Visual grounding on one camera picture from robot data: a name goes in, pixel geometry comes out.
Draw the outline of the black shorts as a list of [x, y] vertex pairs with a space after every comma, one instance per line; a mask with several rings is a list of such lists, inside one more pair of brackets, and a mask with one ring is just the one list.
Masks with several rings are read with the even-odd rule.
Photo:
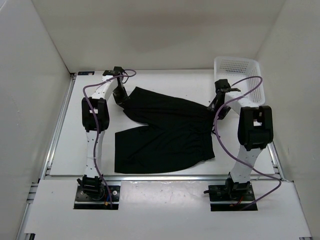
[[136, 87], [122, 107], [141, 125], [115, 133], [116, 173], [170, 173], [215, 157], [207, 106]]

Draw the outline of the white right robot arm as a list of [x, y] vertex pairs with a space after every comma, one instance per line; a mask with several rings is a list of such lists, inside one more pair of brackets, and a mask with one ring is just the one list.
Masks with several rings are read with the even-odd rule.
[[[219, 90], [209, 108], [215, 114], [214, 132], [217, 141], [229, 157], [236, 161], [228, 174], [224, 188], [226, 197], [230, 200], [236, 200], [249, 189], [250, 176], [256, 160], [263, 149], [273, 140], [272, 109], [267, 105], [262, 106], [251, 101], [236, 88]], [[239, 115], [237, 157], [227, 150], [218, 132], [218, 120], [224, 119], [230, 109]]]

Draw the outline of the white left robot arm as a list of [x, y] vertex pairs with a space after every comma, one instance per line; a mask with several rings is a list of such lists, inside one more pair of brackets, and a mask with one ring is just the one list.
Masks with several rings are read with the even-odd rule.
[[81, 121], [86, 134], [87, 156], [79, 184], [93, 200], [100, 200], [108, 191], [100, 171], [103, 138], [110, 125], [108, 100], [113, 96], [116, 104], [121, 105], [128, 99], [124, 78], [130, 78], [125, 71], [105, 71], [100, 83], [89, 84], [82, 89]]

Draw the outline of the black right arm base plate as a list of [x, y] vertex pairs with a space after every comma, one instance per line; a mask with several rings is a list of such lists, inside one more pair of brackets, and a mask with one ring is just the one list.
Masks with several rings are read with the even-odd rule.
[[211, 212], [257, 211], [252, 184], [233, 182], [228, 178], [223, 185], [209, 185], [203, 192], [209, 196]]

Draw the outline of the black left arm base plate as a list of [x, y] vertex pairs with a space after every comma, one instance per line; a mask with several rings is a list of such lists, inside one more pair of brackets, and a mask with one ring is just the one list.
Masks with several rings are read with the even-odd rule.
[[121, 186], [108, 185], [98, 178], [77, 179], [77, 190], [74, 197], [75, 210], [118, 210]]

